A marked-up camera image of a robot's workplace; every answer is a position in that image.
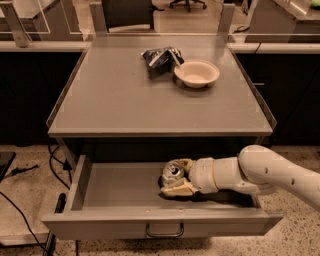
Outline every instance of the crumpled wrapper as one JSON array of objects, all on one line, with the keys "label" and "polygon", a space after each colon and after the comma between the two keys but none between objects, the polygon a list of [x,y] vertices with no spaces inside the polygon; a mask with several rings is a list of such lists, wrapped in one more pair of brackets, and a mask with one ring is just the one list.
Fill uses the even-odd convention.
[{"label": "crumpled wrapper", "polygon": [[180,50],[171,46],[147,50],[142,57],[146,60],[150,79],[170,72],[176,61],[180,64],[184,62]]}]

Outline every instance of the gray table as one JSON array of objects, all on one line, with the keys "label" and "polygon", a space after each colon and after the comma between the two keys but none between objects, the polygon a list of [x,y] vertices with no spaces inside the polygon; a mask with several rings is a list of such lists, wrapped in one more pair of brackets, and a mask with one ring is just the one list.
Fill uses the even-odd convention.
[{"label": "gray table", "polygon": [[[165,46],[179,48],[185,59],[215,63],[220,78],[204,91],[179,87],[170,73],[150,80],[141,53]],[[217,36],[98,37],[52,118],[49,134],[75,169],[63,214],[42,219],[59,239],[263,235],[282,218],[263,211],[255,196],[246,204],[228,192],[225,204],[221,198],[193,203],[159,196],[163,161],[227,144],[213,145],[211,138],[272,132]],[[72,149],[80,144],[80,153]]]},{"label": "gray table", "polygon": [[[220,70],[203,91],[181,89],[167,73],[148,78],[141,53],[174,46],[184,59]],[[272,129],[224,41],[217,36],[97,38],[50,129],[52,137],[266,136]]]}]

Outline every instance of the ceramic bowl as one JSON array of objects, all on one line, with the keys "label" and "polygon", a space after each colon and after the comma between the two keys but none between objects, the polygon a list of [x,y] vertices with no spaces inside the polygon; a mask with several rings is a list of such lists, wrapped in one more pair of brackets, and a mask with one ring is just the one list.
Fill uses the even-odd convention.
[{"label": "ceramic bowl", "polygon": [[174,68],[175,75],[185,85],[192,88],[202,88],[216,81],[220,75],[219,69],[205,60],[190,59]]}]

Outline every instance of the chair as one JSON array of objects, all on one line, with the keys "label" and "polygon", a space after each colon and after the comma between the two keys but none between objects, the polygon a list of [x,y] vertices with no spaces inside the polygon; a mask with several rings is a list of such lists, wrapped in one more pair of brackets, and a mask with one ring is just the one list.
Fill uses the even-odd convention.
[{"label": "chair", "polygon": [[163,11],[152,0],[102,0],[106,28],[149,24],[154,30],[153,12]]},{"label": "chair", "polygon": [[170,3],[170,8],[173,8],[173,5],[179,2],[186,2],[186,7],[188,8],[188,12],[191,11],[191,7],[190,7],[190,1],[194,2],[194,3],[201,3],[202,4],[202,8],[203,9],[207,9],[207,5],[205,2],[200,1],[200,0],[174,0],[173,2]]}]

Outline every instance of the drawer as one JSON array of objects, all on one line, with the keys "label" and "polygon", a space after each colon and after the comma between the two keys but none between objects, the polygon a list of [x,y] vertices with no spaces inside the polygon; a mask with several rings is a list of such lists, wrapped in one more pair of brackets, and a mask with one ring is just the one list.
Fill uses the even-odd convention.
[{"label": "drawer", "polygon": [[264,235],[282,214],[233,191],[183,198],[161,196],[164,163],[91,163],[81,155],[63,213],[43,217],[68,240]]}]

